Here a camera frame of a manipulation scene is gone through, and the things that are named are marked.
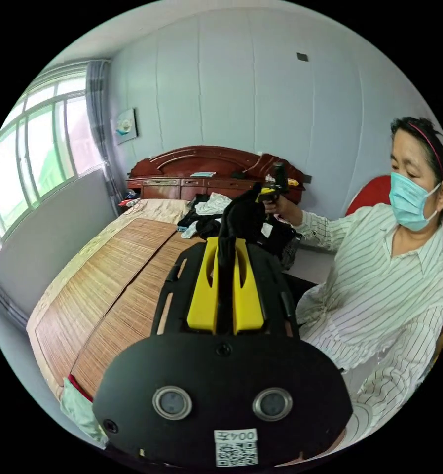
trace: white striped shirt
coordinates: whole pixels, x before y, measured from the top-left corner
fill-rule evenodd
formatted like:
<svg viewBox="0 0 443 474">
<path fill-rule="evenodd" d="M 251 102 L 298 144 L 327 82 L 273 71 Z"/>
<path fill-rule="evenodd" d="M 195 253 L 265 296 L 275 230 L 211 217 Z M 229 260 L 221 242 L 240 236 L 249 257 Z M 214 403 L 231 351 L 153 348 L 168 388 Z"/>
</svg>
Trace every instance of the white striped shirt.
<svg viewBox="0 0 443 474">
<path fill-rule="evenodd" d="M 390 348 L 352 396 L 356 415 L 349 425 L 355 417 L 368 421 L 354 435 L 347 427 L 348 444 L 389 419 L 414 390 L 443 325 L 443 231 L 391 258 L 396 227 L 391 206 L 378 204 L 337 221 L 303 211 L 295 228 L 336 252 L 327 281 L 297 305 L 301 339 L 346 371 Z"/>
</svg>

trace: curtain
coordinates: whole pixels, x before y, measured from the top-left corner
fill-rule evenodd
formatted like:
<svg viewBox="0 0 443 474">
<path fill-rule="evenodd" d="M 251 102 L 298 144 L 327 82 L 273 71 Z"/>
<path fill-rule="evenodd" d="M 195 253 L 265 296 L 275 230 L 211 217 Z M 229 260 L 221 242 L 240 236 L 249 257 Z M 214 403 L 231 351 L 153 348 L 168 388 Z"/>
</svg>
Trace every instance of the curtain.
<svg viewBox="0 0 443 474">
<path fill-rule="evenodd" d="M 109 72 L 110 64 L 107 60 L 90 61 L 88 63 L 86 100 L 92 136 L 103 159 L 105 184 L 113 210 L 119 216 L 122 211 L 118 204 L 123 200 L 123 196 L 112 173 L 110 162 L 111 137 L 108 137 L 105 133 L 105 121 L 110 116 L 106 94 Z"/>
<path fill-rule="evenodd" d="M 0 314 L 5 312 L 9 319 L 21 331 L 26 332 L 26 324 L 30 315 L 25 314 L 19 309 L 10 297 L 0 287 Z"/>
</svg>

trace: blue face mask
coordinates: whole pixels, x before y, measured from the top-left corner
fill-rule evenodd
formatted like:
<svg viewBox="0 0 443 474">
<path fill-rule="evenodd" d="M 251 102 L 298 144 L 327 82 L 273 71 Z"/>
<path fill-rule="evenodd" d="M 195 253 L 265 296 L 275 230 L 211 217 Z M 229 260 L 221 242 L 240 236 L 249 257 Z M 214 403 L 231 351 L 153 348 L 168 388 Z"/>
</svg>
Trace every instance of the blue face mask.
<svg viewBox="0 0 443 474">
<path fill-rule="evenodd" d="M 398 224 L 413 232 L 421 231 L 437 214 L 435 211 L 428 219 L 424 217 L 427 198 L 440 186 L 437 184 L 429 193 L 418 184 L 399 173 L 391 173 L 391 192 L 389 200 Z"/>
</svg>

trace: handheld device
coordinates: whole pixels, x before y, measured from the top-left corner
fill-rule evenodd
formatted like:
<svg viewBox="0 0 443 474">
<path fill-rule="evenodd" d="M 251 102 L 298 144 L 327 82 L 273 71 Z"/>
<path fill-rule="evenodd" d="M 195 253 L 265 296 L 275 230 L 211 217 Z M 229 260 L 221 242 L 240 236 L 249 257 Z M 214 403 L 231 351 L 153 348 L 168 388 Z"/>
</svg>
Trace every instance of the handheld device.
<svg viewBox="0 0 443 474">
<path fill-rule="evenodd" d="M 284 164 L 274 163 L 274 182 L 266 182 L 261 188 L 257 202 L 276 202 L 280 194 L 289 191 L 289 183 Z"/>
</svg>

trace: red cushion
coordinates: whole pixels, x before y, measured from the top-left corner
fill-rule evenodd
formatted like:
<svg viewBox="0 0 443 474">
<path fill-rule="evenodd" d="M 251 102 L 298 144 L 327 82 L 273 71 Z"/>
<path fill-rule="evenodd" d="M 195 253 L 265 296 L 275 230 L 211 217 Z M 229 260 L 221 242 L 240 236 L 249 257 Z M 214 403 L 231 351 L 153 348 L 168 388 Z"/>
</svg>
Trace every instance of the red cushion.
<svg viewBox="0 0 443 474">
<path fill-rule="evenodd" d="M 346 215 L 353 214 L 360 207 L 376 206 L 377 204 L 391 204 L 389 192 L 391 191 L 391 175 L 378 176 L 362 187 L 360 192 L 351 202 Z"/>
</svg>

